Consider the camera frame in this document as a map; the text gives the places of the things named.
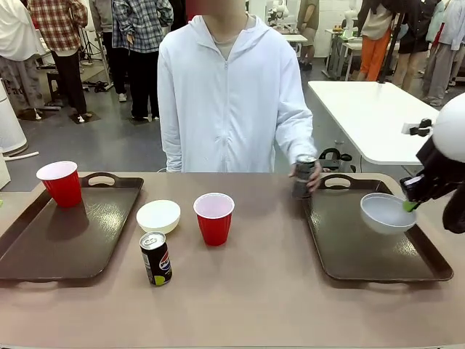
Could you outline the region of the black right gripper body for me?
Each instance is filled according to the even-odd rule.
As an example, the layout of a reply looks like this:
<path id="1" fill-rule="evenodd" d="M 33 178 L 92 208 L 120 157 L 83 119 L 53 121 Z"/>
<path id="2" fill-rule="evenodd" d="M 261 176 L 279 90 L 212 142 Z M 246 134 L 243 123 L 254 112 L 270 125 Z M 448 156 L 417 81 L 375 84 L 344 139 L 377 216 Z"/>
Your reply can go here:
<path id="1" fill-rule="evenodd" d="M 453 196 L 464 198 L 464 162 L 449 159 L 436 147 L 430 137 L 416 154 L 423 165 L 418 175 L 424 176 L 426 182 L 447 182 Z"/>

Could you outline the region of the person's left hand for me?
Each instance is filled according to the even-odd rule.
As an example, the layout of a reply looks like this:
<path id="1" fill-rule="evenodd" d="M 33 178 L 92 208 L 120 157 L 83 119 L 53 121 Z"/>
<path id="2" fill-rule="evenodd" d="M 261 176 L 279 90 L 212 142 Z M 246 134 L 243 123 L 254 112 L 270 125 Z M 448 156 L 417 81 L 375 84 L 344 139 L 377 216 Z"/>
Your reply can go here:
<path id="1" fill-rule="evenodd" d="M 313 193 L 314 191 L 316 191 L 318 189 L 319 184 L 320 184 L 321 173 L 322 173 L 322 166 L 320 165 L 319 161 L 316 161 L 314 171 L 309 176 L 309 178 L 307 180 L 307 183 L 306 183 L 307 190 L 310 193 Z"/>

